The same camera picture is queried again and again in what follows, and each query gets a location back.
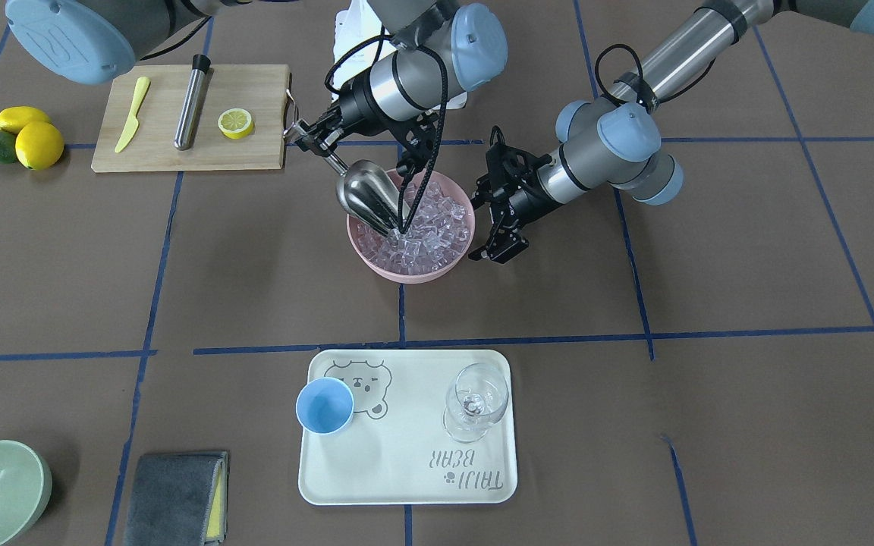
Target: metal cylinder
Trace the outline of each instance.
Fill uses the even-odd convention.
[[[731,0],[729,4],[740,11],[748,27],[762,24],[774,13],[772,0]],[[734,27],[724,15],[712,9],[694,11],[643,59],[643,79],[659,99],[673,96],[736,41]],[[635,69],[630,73],[637,74]],[[620,100],[636,100],[635,91],[625,83],[616,83],[609,92]]]
[[[184,104],[181,105],[181,119],[178,121],[177,133],[174,134],[174,148],[190,149],[194,144],[194,131],[204,105],[204,96],[208,93],[209,68],[211,60],[207,56],[194,56],[187,93],[184,94]]]
[[[538,169],[538,180],[555,201],[565,204],[610,177],[632,179],[646,162],[627,162],[613,153],[595,130],[584,130],[551,153],[552,163]]]
[[[454,72],[451,57],[451,25],[434,33],[428,48],[444,60],[448,73],[448,97],[464,92]],[[396,121],[412,120],[421,111],[440,104],[440,67],[423,52],[395,52],[370,71],[373,98],[386,115]]]
[[[199,20],[203,17],[201,14],[214,14],[225,6],[219,0],[195,2],[192,7],[201,11],[198,14],[185,7],[181,0],[167,3],[164,0],[80,0],[80,4],[117,27],[138,59],[163,44],[174,32]]]

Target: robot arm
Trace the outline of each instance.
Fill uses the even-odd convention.
[[[447,96],[475,90],[504,69],[508,46],[497,17],[482,4],[463,8],[455,0],[369,0],[384,27],[395,29],[398,47],[387,58],[346,82],[339,98],[315,124],[295,121],[288,139],[322,156],[339,174],[347,166],[335,154],[338,142],[357,133],[389,131],[405,149],[401,175],[416,173],[431,158],[436,115],[426,111]],[[436,58],[445,67],[446,82]]]
[[[781,11],[874,35],[874,0],[706,0],[640,62],[642,76],[638,68],[629,71],[593,103],[563,108],[555,122],[561,142],[555,151],[537,158],[507,146],[499,130],[492,132],[488,174],[479,178],[471,199],[475,208],[489,205],[492,228],[470,258],[507,262],[528,246],[524,225],[603,183],[641,203],[671,200],[683,186],[683,169],[660,149],[650,114],[682,93],[750,27]]]
[[[181,28],[250,0],[7,0],[15,39],[49,70],[107,83]]]

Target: metal ice scoop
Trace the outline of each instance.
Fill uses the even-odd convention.
[[[339,177],[336,194],[347,213],[366,222],[379,234],[386,235],[400,227],[396,214],[400,190],[376,163],[361,159],[351,165]],[[407,217],[409,208],[403,207],[403,218]]]

